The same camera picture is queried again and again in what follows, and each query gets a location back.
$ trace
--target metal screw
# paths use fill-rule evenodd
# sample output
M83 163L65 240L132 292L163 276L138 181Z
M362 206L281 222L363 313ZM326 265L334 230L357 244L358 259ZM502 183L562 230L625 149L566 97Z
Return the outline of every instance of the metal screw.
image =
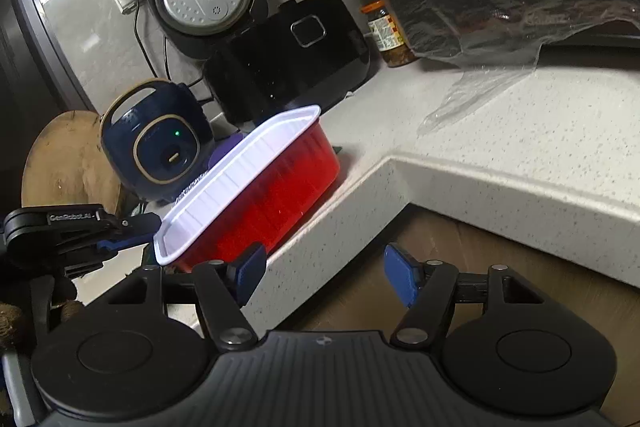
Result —
M427 332L420 328L402 328L396 333L396 339L403 344L420 344L428 338Z
M251 331L245 328L229 328L220 333L220 340L225 344L238 346L239 344L250 341L252 336Z
M334 340L331 337L328 337L326 335L316 338L316 344L318 344L318 346L328 346L333 341Z

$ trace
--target jar label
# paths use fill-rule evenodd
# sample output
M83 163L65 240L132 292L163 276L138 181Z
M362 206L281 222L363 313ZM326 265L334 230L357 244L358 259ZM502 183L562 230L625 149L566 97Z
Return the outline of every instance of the jar label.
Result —
M398 26L396 26L396 22L391 15L385 15L380 19L369 21L369 28L373 34L373 39L376 41L376 46L381 52L392 50L404 44Z

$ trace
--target orange jar lid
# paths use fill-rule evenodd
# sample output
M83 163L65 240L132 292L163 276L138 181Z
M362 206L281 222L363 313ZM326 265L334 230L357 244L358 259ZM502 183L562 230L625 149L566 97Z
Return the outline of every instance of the orange jar lid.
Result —
M367 4L366 6L363 6L362 8L360 8L360 11L364 14L367 14L369 12L373 12L373 10L379 10L384 5L385 3L383 0L377 0L375 2L372 2L371 4Z

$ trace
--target glass jar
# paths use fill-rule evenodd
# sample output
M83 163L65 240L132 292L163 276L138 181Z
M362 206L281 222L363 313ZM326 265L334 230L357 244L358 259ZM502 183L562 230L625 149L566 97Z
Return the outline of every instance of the glass jar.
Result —
M363 6L360 11L367 16L376 46L390 68L404 66L417 60L417 57L404 42L398 25L386 10L384 2L375 1Z

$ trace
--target purple object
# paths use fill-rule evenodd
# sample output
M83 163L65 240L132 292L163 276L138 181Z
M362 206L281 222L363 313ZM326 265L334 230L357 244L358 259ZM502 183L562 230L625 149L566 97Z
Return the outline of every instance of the purple object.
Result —
M237 132L232 134L229 138L225 138L216 143L216 148L213 149L211 158L209 158L209 169L212 169L216 163L222 160L222 158L224 158L231 149L238 145L243 138L244 135L241 132Z

